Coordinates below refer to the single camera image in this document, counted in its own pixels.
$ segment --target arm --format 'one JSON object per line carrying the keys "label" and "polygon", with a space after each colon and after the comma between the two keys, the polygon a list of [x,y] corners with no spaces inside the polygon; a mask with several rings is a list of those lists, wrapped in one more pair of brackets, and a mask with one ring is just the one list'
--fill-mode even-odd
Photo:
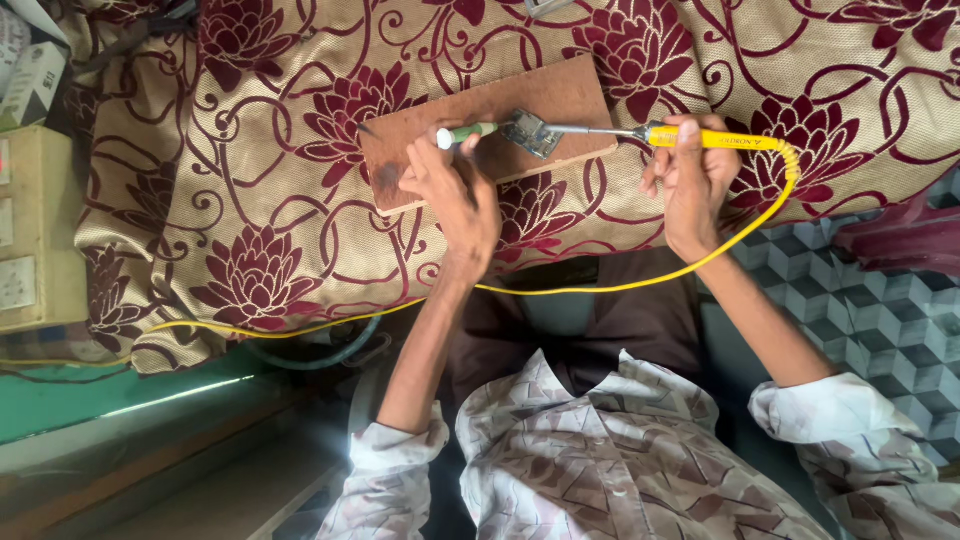
{"label": "arm", "polygon": [[430,511],[429,463],[449,439],[434,401],[453,330],[500,237],[493,182],[473,166],[480,135],[461,145],[464,177],[438,149],[436,128],[407,147],[399,187],[431,205],[446,237],[437,282],[400,352],[376,423],[353,435],[353,471],[318,538],[421,538]]}
{"label": "arm", "polygon": [[[640,189],[656,195],[654,179],[662,179],[667,243],[692,262],[721,244],[717,216],[739,160],[733,151],[704,151],[689,119],[667,119],[683,122],[680,141],[658,150]],[[716,116],[699,123],[725,131]],[[922,437],[916,425],[856,375],[835,375],[733,258],[698,274],[774,380],[754,392],[751,413],[772,437],[797,445],[840,523],[857,538],[960,538],[960,485],[937,483],[936,467],[913,440]]]}
{"label": "arm", "polygon": [[[671,116],[666,122],[680,125],[677,146],[657,150],[653,167],[647,167],[643,173],[640,189],[655,196],[654,179],[661,178],[667,243],[689,264],[723,243],[717,220],[730,184],[740,170],[740,158],[735,150],[704,150],[700,126],[725,132],[727,127],[719,116]],[[697,274],[780,387],[805,384],[836,373],[729,254],[714,259]]]}
{"label": "arm", "polygon": [[430,418],[446,353],[459,326],[467,296],[487,269],[502,226],[493,181],[473,165],[473,149],[480,140],[471,135],[453,167],[452,154],[435,144],[436,128],[407,147],[410,169],[400,189],[417,193],[437,214],[446,237],[446,255],[437,283],[407,337],[396,362],[387,395],[376,421],[410,433],[421,433]]}
{"label": "arm", "polygon": [[824,355],[783,316],[729,253],[697,273],[780,388],[836,374]]}

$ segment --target tiled floor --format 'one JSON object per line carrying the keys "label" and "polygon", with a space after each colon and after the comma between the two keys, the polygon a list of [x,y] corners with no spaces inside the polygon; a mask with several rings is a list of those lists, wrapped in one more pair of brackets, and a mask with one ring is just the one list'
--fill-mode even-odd
{"label": "tiled floor", "polygon": [[[928,197],[938,208],[960,204],[960,171]],[[844,264],[829,247],[833,235],[874,216],[777,227],[732,251],[833,362],[868,380],[920,426],[934,463],[960,461],[960,279]]]}

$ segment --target hand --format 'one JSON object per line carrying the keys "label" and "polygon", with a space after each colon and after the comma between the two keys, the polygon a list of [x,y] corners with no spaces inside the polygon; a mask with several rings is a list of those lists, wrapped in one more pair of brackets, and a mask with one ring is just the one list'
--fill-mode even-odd
{"label": "hand", "polygon": [[456,164],[463,170],[465,181],[453,167],[454,151],[437,148],[437,129],[441,127],[447,126],[434,126],[407,146],[410,167],[398,186],[418,194],[436,212],[446,237],[443,270],[474,285],[490,268],[500,239],[500,206],[493,181],[473,161],[480,134],[473,134],[460,144],[463,158]]}
{"label": "hand", "polygon": [[677,146],[659,147],[640,180],[640,191],[657,197],[656,180],[663,182],[666,243],[687,264],[713,253],[723,240],[717,222],[730,184],[740,172],[740,156],[730,148],[704,150],[700,128],[727,131],[716,114],[667,116],[680,126]]}

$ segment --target patterned shirt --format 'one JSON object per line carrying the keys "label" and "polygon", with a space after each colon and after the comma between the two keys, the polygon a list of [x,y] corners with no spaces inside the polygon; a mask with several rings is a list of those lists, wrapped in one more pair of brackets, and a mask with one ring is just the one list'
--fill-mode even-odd
{"label": "patterned shirt", "polygon": [[[914,442],[917,426],[855,375],[766,382],[750,411],[796,445],[821,500],[857,538],[960,538],[960,485]],[[830,538],[785,491],[713,434],[701,388],[620,354],[575,399],[542,352],[478,389],[457,417],[461,491],[478,538],[731,540]],[[434,404],[427,433],[373,424],[353,435],[354,470],[319,538],[421,538],[427,467],[449,432]]]}

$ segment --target green screwdriver handle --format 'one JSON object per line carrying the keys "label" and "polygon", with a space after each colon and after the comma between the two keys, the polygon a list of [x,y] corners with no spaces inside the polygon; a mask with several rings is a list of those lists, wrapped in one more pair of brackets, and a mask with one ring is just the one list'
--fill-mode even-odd
{"label": "green screwdriver handle", "polygon": [[453,146],[453,143],[463,142],[473,134],[487,136],[499,128],[496,122],[477,122],[471,126],[464,126],[453,130],[441,128],[437,130],[437,147],[442,150],[447,150]]}

